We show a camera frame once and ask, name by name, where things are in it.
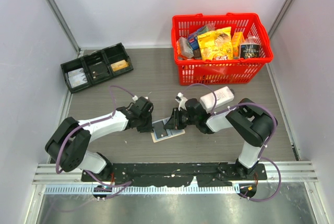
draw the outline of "red basket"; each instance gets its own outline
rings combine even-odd
[[[256,36],[260,44],[260,57],[228,61],[178,60],[176,41],[187,37],[207,23],[215,23],[216,29],[232,27],[231,34],[242,31],[245,39]],[[232,14],[204,16],[177,15],[173,17],[172,45],[174,59],[178,67],[181,85],[242,84],[248,83],[264,66],[273,59],[266,29],[257,14]]]

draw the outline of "small package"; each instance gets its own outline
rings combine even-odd
[[[193,32],[192,34],[188,35],[188,42],[193,50],[196,50],[199,48],[197,37],[203,33],[209,32],[214,30],[214,23],[206,24],[205,26],[198,29],[196,32]]]
[[[66,73],[66,78],[72,88],[87,83],[87,77],[83,68],[69,71],[68,73]]]
[[[259,58],[260,45],[257,37],[250,36],[240,45],[240,58]]]
[[[178,40],[178,44],[180,46],[180,54],[182,56],[187,58],[194,57],[193,49],[185,37],[180,37],[180,39]]]
[[[202,55],[200,55],[200,49],[196,49],[196,50],[193,50],[193,54],[194,54],[194,59],[196,60],[201,60],[202,59]]]
[[[199,35],[197,38],[200,53],[204,61],[233,59],[231,27],[209,31]]]
[[[129,64],[125,61],[125,60],[122,60],[122,61],[118,61],[116,63],[113,63],[110,65],[111,69],[115,72],[115,71],[118,71],[118,70],[121,70],[125,67],[128,67]]]
[[[235,60],[239,59],[239,48],[240,44],[245,41],[244,35],[242,32],[235,32],[232,37],[232,49],[233,49],[233,58]]]
[[[76,69],[76,70],[72,70],[72,71],[69,71],[67,73],[68,75],[68,78],[71,78],[71,77],[74,77],[74,76],[77,76],[77,75],[81,75],[81,74],[85,74],[85,71],[83,68],[79,68],[79,69]]]

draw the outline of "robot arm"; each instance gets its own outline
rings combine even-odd
[[[110,113],[83,121],[68,117],[48,141],[45,151],[56,160],[66,136],[75,128],[86,125],[75,132],[66,144],[60,166],[65,172],[75,168],[89,170],[99,179],[105,180],[112,173],[111,163],[100,153],[87,151],[88,144],[104,135],[134,127],[141,133],[152,132],[152,111],[153,104],[148,98],[140,97],[128,107],[117,108],[113,116]]]
[[[273,131],[271,116],[252,105],[250,99],[240,101],[240,104],[247,105],[216,115],[207,113],[197,99],[187,100],[181,93],[177,95],[176,101],[179,102],[179,107],[173,109],[165,129],[184,129],[187,125],[196,125],[202,133],[213,134],[225,128],[235,128],[245,140],[236,160],[236,172],[242,178],[253,175],[261,149]]]

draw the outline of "snack bag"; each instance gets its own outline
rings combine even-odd
[[[198,35],[197,38],[200,53],[204,61],[233,59],[231,27],[209,31]]]

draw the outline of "card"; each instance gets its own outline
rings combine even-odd
[[[151,133],[151,135],[154,143],[186,133],[184,129],[182,130],[164,129],[163,126],[166,124],[168,120],[169,118],[166,118],[159,121],[154,121],[152,123],[153,133]]]

